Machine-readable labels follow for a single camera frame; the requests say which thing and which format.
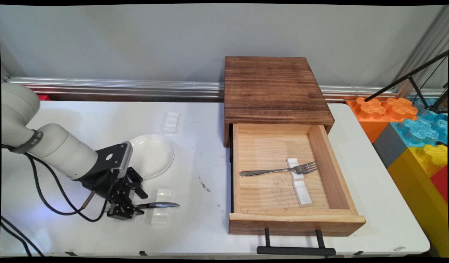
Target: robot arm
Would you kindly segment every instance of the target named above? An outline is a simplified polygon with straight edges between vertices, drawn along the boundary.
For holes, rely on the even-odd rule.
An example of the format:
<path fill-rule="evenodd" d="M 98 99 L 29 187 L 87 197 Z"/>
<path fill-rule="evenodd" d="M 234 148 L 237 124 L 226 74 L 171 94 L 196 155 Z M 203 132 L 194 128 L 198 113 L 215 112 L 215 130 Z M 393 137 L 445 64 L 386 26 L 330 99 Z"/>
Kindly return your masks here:
<path fill-rule="evenodd" d="M 103 212 L 106 203 L 111 203 L 108 217 L 126 220 L 132 218 L 135 211 L 143 214 L 141 207 L 134 206 L 129 198 L 131 190 L 142 199 L 148 197 L 142 190 L 141 176 L 128 166 L 133 153 L 131 143 L 127 141 L 94 151 L 55 123 L 30 130 L 26 125 L 38 112 L 39 104 L 38 96 L 29 88 L 2 84 L 2 143 L 13 147 L 14 153 L 28 152 L 36 156 L 105 198 Z M 99 218 L 86 219 L 94 222 Z"/>
<path fill-rule="evenodd" d="M 39 104 L 38 96 L 29 88 L 2 84 L 2 143 L 29 148 L 28 153 L 68 178 L 81 178 L 94 166 L 98 154 L 58 124 L 44 125 L 36 132 L 28 129 L 26 125 L 39 110 Z"/>

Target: gray wall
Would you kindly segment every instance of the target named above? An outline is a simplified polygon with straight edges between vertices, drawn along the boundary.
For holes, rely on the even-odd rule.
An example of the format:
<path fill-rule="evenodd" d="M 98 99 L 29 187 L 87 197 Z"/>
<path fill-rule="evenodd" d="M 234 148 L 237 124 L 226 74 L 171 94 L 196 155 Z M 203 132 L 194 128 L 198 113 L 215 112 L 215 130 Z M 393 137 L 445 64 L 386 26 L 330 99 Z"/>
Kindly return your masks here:
<path fill-rule="evenodd" d="M 392 82 L 441 5 L 0 5 L 12 76 L 223 81 L 225 56 L 307 57 L 320 85 Z"/>

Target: knife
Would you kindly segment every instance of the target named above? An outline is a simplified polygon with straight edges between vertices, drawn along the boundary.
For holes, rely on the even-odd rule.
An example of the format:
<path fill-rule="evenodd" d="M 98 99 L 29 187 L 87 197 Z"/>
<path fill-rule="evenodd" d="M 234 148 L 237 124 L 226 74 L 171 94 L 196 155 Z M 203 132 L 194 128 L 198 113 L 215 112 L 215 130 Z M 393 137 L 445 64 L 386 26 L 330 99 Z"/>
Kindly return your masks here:
<path fill-rule="evenodd" d="M 137 208 L 145 209 L 145 208 L 164 208 L 164 207 L 172 207 L 172 206 L 180 206 L 177 203 L 170 202 L 156 202 L 156 203 L 144 203 L 142 205 L 137 205 Z"/>

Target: black drawer handle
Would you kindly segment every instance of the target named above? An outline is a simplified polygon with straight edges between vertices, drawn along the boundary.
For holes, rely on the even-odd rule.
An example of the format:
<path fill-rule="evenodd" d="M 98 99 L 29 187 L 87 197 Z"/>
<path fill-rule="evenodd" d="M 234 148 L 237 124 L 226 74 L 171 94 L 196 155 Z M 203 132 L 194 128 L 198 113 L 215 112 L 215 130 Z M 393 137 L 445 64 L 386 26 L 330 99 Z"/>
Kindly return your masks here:
<path fill-rule="evenodd" d="M 270 233 L 268 228 L 265 228 L 265 243 L 266 246 L 258 246 L 257 254 L 268 255 L 304 255 L 304 256 L 335 256 L 335 248 L 326 248 L 324 245 L 324 238 L 322 231 L 317 229 L 315 231 L 317 236 L 318 248 L 294 248 L 294 247 L 272 247 L 270 246 Z"/>

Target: wooden box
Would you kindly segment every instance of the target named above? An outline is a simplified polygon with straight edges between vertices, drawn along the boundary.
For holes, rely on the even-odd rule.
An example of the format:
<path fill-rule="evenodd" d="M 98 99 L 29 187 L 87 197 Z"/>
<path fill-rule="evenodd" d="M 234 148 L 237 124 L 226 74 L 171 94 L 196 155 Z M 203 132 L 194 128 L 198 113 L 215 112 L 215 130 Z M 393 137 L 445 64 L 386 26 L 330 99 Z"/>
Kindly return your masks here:
<path fill-rule="evenodd" d="M 306 58 L 226 57 L 224 138 L 232 123 L 323 125 L 335 120 Z"/>
<path fill-rule="evenodd" d="M 358 215 L 323 125 L 239 123 L 231 128 L 233 205 L 229 233 L 348 236 L 366 223 Z M 246 170 L 287 167 L 318 160 L 318 171 L 304 175 L 313 202 L 300 207 L 290 172 L 241 177 Z"/>

